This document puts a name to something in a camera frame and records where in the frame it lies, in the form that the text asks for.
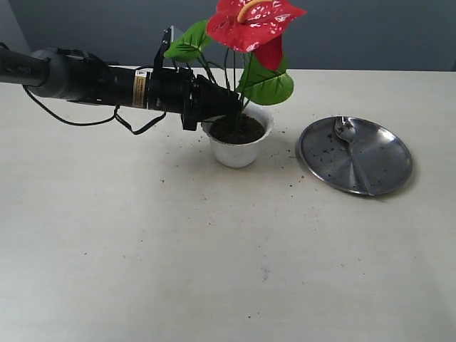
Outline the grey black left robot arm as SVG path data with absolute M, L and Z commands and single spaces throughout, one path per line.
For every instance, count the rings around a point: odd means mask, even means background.
M 47 48 L 27 56 L 1 45 L 1 82 L 20 84 L 35 102 L 55 98 L 83 105 L 114 108 L 112 118 L 131 130 L 121 118 L 121 107 L 157 110 L 162 114 L 144 127 L 133 130 L 142 134 L 168 113 L 180 115 L 184 130 L 194 131 L 198 123 L 236 115 L 242 109 L 239 96 L 195 75 L 191 68 L 165 68 L 163 41 L 154 63 L 135 69 L 109 66 L 86 51 Z

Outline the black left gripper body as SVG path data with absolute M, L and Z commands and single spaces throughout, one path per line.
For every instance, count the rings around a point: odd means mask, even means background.
M 117 68 L 117 104 L 183 114 L 194 111 L 194 81 L 188 68 Z

